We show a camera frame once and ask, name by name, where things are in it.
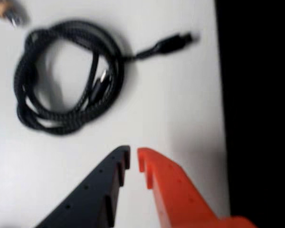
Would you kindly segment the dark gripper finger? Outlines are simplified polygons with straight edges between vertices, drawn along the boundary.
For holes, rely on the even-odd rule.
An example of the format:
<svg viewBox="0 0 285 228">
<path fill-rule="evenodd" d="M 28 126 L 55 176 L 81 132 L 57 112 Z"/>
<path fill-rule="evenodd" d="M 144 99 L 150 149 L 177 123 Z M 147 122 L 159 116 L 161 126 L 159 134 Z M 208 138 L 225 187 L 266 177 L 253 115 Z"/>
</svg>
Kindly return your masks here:
<svg viewBox="0 0 285 228">
<path fill-rule="evenodd" d="M 117 147 L 37 227 L 114 227 L 119 188 L 129 168 L 130 146 Z"/>
</svg>

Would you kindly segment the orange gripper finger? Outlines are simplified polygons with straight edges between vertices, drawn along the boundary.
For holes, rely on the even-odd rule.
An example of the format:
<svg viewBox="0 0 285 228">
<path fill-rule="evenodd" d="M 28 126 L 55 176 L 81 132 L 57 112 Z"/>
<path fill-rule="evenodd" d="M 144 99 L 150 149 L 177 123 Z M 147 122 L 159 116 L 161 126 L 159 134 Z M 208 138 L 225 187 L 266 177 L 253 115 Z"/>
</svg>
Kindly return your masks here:
<svg viewBox="0 0 285 228">
<path fill-rule="evenodd" d="M 254 228 L 245 217 L 218 218 L 175 161 L 150 148 L 139 148 L 139 170 L 153 191 L 163 228 Z"/>
</svg>

